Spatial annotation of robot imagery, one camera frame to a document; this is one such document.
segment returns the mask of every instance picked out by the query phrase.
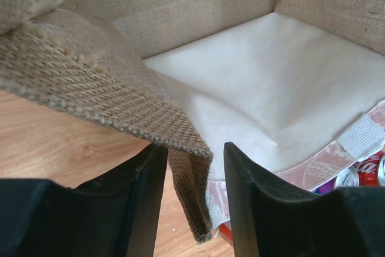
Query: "burlap bag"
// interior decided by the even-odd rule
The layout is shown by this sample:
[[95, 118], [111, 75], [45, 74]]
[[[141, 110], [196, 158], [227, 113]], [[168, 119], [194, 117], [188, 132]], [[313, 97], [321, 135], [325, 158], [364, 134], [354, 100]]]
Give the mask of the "burlap bag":
[[212, 154], [141, 58], [273, 11], [385, 53], [385, 0], [64, 1], [0, 0], [0, 87], [169, 147], [175, 189], [199, 242], [211, 236]]

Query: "red soda can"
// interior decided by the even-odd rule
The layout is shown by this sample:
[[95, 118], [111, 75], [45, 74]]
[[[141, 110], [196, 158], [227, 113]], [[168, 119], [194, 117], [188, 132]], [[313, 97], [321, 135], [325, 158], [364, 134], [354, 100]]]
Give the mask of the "red soda can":
[[384, 152], [380, 151], [372, 155], [367, 160], [355, 163], [359, 178], [360, 186], [363, 187], [382, 187], [385, 186], [385, 157]]

